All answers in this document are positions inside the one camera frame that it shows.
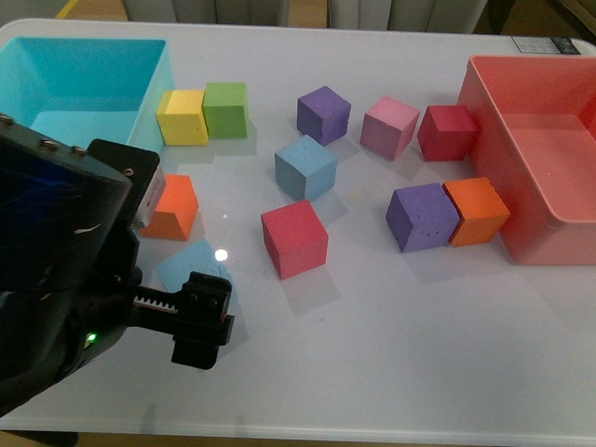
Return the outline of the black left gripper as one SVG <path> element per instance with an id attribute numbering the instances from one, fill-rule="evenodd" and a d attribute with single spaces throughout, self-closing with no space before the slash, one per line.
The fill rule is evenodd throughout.
<path id="1" fill-rule="evenodd" d="M 134 231 L 164 188 L 155 152 L 69 146 L 2 116 L 2 413 L 122 337 L 142 280 Z"/>

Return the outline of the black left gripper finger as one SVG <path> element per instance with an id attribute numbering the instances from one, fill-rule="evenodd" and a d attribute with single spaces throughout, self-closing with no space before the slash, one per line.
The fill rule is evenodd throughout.
<path id="1" fill-rule="evenodd" d="M 169 334 L 171 361 L 211 368 L 219 349 L 231 338 L 235 317 L 228 313 L 233 287 L 229 280 L 192 272 L 179 291 L 138 287 L 132 302 L 132 325 Z"/>

